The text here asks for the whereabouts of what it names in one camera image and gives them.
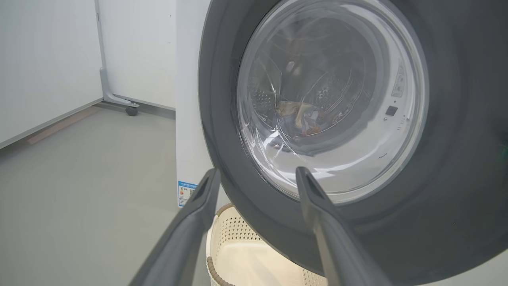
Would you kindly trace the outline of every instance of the washing machine door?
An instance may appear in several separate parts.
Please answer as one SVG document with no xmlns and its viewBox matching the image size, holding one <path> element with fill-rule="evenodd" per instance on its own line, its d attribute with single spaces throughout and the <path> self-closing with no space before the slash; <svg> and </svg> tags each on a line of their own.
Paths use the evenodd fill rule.
<svg viewBox="0 0 508 286">
<path fill-rule="evenodd" d="M 506 2 L 212 1 L 203 131 L 232 203 L 323 273 L 307 167 L 396 284 L 442 280 L 508 244 Z"/>
</svg>

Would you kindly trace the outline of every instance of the white wall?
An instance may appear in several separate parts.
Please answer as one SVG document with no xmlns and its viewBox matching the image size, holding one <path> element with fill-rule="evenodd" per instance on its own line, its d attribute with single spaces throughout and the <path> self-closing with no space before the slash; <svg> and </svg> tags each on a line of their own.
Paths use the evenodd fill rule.
<svg viewBox="0 0 508 286">
<path fill-rule="evenodd" d="M 113 94 L 176 107 L 175 0 L 99 0 Z"/>
<path fill-rule="evenodd" d="M 2 143 L 102 98 L 93 0 L 0 1 Z"/>
</svg>

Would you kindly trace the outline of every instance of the metal stand leg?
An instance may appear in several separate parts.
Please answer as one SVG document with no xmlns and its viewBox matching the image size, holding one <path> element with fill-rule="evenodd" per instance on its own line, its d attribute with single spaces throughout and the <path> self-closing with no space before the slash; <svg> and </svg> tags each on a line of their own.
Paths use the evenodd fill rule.
<svg viewBox="0 0 508 286">
<path fill-rule="evenodd" d="M 96 17 L 97 17 L 97 30 L 99 32 L 99 47 L 101 48 L 101 59 L 102 59 L 102 67 L 100 68 L 99 73 L 101 75 L 103 99 L 104 99 L 104 101 L 126 105 L 127 109 L 125 111 L 127 112 L 127 114 L 129 114 L 130 116 L 135 116 L 138 114 L 137 107 L 139 107 L 139 104 L 134 103 L 130 100 L 126 100 L 126 99 L 119 98 L 119 97 L 115 96 L 109 88 L 108 73 L 107 73 L 107 69 L 106 69 L 106 58 L 105 58 L 105 54 L 104 54 L 104 43 L 103 43 L 103 37 L 102 37 L 102 26 L 101 26 L 101 18 L 100 18 L 100 10 L 99 10 L 99 0 L 95 0 L 95 7 L 96 7 Z"/>
</svg>

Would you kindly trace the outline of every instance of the caster wheel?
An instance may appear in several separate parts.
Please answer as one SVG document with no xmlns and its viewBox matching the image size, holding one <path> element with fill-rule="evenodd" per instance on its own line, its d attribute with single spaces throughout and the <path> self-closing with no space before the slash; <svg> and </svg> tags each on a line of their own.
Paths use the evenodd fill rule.
<svg viewBox="0 0 508 286">
<path fill-rule="evenodd" d="M 132 107 L 132 106 L 129 106 L 125 109 L 125 112 L 127 112 L 127 114 L 129 116 L 136 116 L 138 115 L 138 109 L 136 107 Z"/>
</svg>

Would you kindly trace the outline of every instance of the baseboard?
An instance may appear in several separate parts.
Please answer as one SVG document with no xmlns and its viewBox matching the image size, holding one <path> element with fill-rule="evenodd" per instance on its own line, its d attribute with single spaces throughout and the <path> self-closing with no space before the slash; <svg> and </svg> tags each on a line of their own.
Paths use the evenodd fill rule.
<svg viewBox="0 0 508 286">
<path fill-rule="evenodd" d="M 62 115 L 60 115 L 58 117 L 55 117 L 55 118 L 53 118 L 52 120 L 50 120 L 48 122 L 45 122 L 45 123 L 43 123 L 41 125 L 33 127 L 32 129 L 27 130 L 27 131 L 25 131 L 25 132 L 23 132 L 23 133 L 21 133 L 19 135 L 16 135 L 16 136 L 12 137 L 11 139 L 7 139 L 7 140 L 5 140 L 5 141 L 0 143 L 0 149 L 2 149 L 3 147 L 5 147 L 7 145 L 10 145 L 10 144 L 12 144 L 12 143 L 14 143 L 14 142 L 16 142 L 16 141 L 18 141 L 20 139 L 23 139 L 23 138 L 25 138 L 25 137 L 27 137 L 27 136 L 29 136 L 29 135 L 31 135 L 31 134 L 41 130 L 41 129 L 43 129 L 43 128 L 46 128 L 46 127 L 50 126 L 51 124 L 54 124 L 54 123 L 56 123 L 56 122 L 58 122 L 58 121 L 60 121 L 60 120 L 62 120 L 64 118 L 66 118 L 66 117 L 69 117 L 69 116 L 71 116 L 71 115 L 73 115 L 75 113 L 78 113 L 78 112 L 84 110 L 87 107 L 95 105 L 95 104 L 101 102 L 102 100 L 103 100 L 102 98 L 94 100 L 94 101 L 92 101 L 90 103 L 87 103 L 87 104 L 81 106 L 81 107 L 78 107 L 78 108 L 76 108 L 74 110 L 71 110 L 71 111 L 69 111 L 69 112 L 67 112 L 65 114 L 62 114 Z"/>
</svg>

